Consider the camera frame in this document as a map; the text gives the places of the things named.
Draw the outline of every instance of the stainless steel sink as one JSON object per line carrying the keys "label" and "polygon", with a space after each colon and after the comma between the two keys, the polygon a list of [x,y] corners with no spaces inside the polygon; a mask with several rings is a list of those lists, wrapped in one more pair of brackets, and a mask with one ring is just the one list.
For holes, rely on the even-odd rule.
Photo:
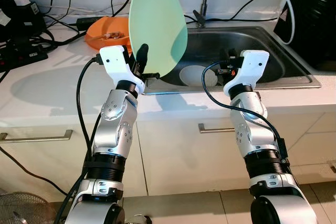
{"label": "stainless steel sink", "polygon": [[[215,61],[224,60],[230,49],[235,49],[238,55],[246,49],[269,52],[269,61],[256,89],[321,87],[321,84],[261,27],[194,28],[188,30],[187,49],[176,67],[159,80],[147,80],[145,94],[203,91],[202,87],[184,85],[180,80],[180,71],[186,66],[207,67]],[[220,84],[209,87],[210,91],[223,90],[226,82],[222,77],[218,77],[218,80]]]}

